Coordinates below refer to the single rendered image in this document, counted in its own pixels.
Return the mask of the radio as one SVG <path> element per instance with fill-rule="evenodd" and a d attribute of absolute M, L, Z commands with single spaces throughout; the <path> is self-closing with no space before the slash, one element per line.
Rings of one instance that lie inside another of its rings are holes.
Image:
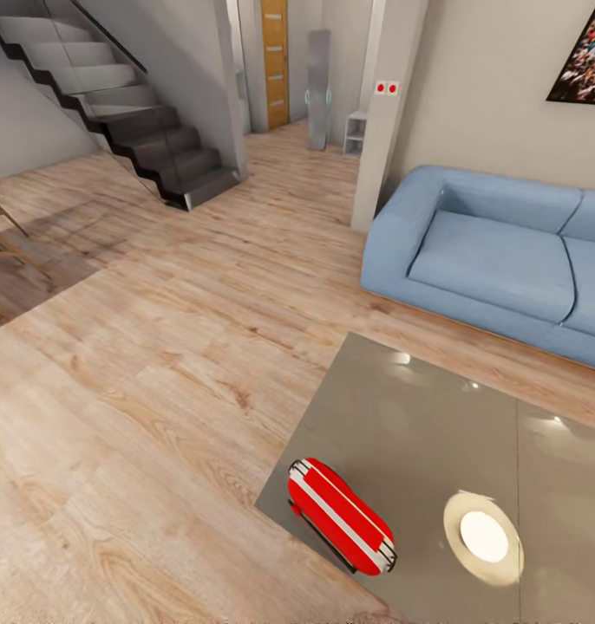
<path fill-rule="evenodd" d="M 328 465 L 316 458 L 290 465 L 288 502 L 350 573 L 378 575 L 396 565 L 389 526 Z"/>

